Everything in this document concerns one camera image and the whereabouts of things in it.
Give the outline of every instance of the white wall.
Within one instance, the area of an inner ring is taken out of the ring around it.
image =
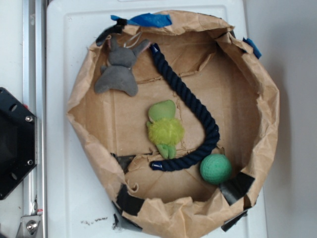
[[[317,1],[245,0],[249,37],[281,92],[264,186],[269,238],[317,237]]]
[[[0,87],[22,101],[22,3],[0,0]],[[0,233],[16,236],[23,216],[22,183],[0,201]]]

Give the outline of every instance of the aluminum frame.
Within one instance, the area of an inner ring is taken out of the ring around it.
[[[38,118],[37,167],[23,181],[23,215],[41,215],[47,237],[46,192],[46,10],[48,0],[23,1],[23,104]]]

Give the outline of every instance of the gray stuffed animal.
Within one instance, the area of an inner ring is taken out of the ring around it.
[[[119,47],[116,38],[110,39],[108,61],[111,66],[101,66],[101,76],[95,83],[95,92],[103,93],[116,89],[133,97],[138,93],[138,85],[131,67],[136,63],[138,55],[150,46],[149,40],[143,40],[134,49]]]

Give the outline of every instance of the blue painter's tape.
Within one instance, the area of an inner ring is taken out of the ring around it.
[[[120,17],[111,15],[111,19],[116,21]],[[172,24],[170,15],[146,13],[135,16],[128,20],[128,24],[146,27],[164,27]]]
[[[245,38],[243,38],[243,42],[245,42],[245,43],[247,43],[248,45],[250,45],[250,46],[252,46],[252,48],[253,48],[253,53],[254,53],[254,55],[259,59],[261,56],[262,56],[262,54],[261,54],[261,52],[259,51],[259,49],[258,49],[258,47],[256,46],[256,44],[254,44],[254,42],[251,40],[251,39],[245,39]]]

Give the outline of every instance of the brown paper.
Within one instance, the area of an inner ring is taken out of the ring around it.
[[[198,238],[255,205],[274,159],[279,91],[252,47],[236,40],[229,33],[233,27],[222,19],[184,11],[162,13],[170,14],[171,26],[127,26],[118,42],[122,45],[142,31],[140,40],[158,43],[173,70],[215,118],[218,147],[231,161],[232,176],[242,171],[255,178],[246,197],[229,206],[216,186],[202,180],[199,165],[171,173],[149,167],[150,161],[161,160],[147,137],[152,104],[171,99],[177,105],[176,117],[185,128],[177,156],[195,150],[205,136],[200,122],[157,72],[150,51],[142,53],[133,67],[139,87],[135,97],[115,90],[95,94],[93,86],[108,48],[93,43],[68,101],[67,116],[111,200],[116,201],[122,184],[131,195],[145,199],[137,216],[123,212],[124,217],[149,234]],[[124,174],[111,153],[137,156]]]

